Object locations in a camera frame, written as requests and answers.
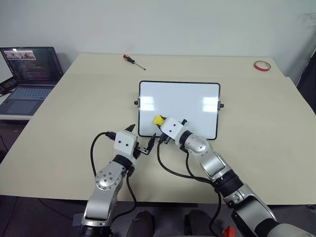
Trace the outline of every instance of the laptop screen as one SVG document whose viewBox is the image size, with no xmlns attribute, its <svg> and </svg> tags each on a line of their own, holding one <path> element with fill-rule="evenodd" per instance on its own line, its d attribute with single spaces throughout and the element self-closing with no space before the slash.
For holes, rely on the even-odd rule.
<svg viewBox="0 0 316 237">
<path fill-rule="evenodd" d="M 56 84 L 63 76 L 53 47 L 17 47 L 0 50 L 19 83 Z"/>
</svg>

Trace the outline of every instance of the whiteboard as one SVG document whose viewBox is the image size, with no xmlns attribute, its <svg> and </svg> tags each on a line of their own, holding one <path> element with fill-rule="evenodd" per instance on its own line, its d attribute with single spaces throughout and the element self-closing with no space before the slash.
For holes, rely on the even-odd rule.
<svg viewBox="0 0 316 237">
<path fill-rule="evenodd" d="M 214 140 L 217 136 L 220 84 L 205 82 L 149 81 L 139 83 L 138 134 L 161 135 L 153 124 L 156 115 L 186 119 L 190 131 Z"/>
</svg>

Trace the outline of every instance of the red screwdriver handle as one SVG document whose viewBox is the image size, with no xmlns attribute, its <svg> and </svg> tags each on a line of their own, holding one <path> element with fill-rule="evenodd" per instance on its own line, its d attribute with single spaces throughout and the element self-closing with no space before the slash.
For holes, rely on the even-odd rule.
<svg viewBox="0 0 316 237">
<path fill-rule="evenodd" d="M 132 64 L 135 63 L 135 60 L 133 60 L 131 57 L 129 57 L 129 56 L 126 55 L 126 54 L 123 55 L 123 59 L 126 60 L 127 62 L 132 63 Z"/>
</svg>

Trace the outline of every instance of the yellow marker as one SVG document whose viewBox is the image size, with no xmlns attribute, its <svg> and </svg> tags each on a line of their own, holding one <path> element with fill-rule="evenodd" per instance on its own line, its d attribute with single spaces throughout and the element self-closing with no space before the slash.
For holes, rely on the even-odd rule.
<svg viewBox="0 0 316 237">
<path fill-rule="evenodd" d="M 154 124 L 161 126 L 161 125 L 163 125 L 163 123 L 164 123 L 164 119 L 162 118 L 162 116 L 157 115 L 154 119 Z"/>
</svg>

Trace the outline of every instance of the laptop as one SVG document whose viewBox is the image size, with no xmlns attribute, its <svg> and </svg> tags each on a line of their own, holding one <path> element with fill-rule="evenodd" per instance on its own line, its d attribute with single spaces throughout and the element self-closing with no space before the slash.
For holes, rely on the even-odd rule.
<svg viewBox="0 0 316 237">
<path fill-rule="evenodd" d="M 17 87 L 0 105 L 2 115 L 32 116 L 63 76 L 53 47 L 0 48 Z"/>
</svg>

